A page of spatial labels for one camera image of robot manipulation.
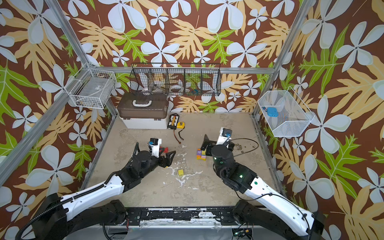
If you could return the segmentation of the yellow-green small cube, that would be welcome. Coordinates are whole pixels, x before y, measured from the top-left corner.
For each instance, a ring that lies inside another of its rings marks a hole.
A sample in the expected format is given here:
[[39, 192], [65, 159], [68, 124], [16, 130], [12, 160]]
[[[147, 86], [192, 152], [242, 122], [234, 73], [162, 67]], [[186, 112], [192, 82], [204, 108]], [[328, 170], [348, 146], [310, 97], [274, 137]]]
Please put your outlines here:
[[178, 170], [178, 176], [179, 177], [184, 176], [184, 170], [183, 169]]

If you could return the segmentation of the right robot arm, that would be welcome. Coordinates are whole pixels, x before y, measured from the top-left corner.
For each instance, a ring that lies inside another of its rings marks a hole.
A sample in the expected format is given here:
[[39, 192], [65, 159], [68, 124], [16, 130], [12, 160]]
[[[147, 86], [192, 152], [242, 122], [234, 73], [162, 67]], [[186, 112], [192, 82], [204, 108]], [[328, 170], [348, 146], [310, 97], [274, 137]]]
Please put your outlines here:
[[236, 162], [233, 147], [230, 137], [220, 135], [217, 141], [204, 136], [201, 149], [213, 158], [214, 172], [223, 183], [248, 197], [233, 208], [236, 221], [261, 226], [286, 240], [320, 240], [325, 217], [294, 204], [250, 168]]

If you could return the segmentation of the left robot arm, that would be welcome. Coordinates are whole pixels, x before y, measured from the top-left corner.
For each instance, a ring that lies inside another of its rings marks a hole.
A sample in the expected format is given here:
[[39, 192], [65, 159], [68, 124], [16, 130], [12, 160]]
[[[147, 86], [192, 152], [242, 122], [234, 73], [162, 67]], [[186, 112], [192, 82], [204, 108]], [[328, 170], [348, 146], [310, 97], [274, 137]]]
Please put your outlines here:
[[166, 153], [160, 146], [149, 147], [150, 151], [141, 151], [136, 144], [127, 164], [99, 184], [62, 197], [50, 195], [37, 214], [16, 233], [15, 239], [21, 240], [28, 228], [32, 229], [37, 240], [63, 240], [93, 225], [124, 222], [127, 210], [120, 201], [114, 200], [101, 207], [97, 205], [133, 189], [157, 167], [171, 166], [175, 151]]

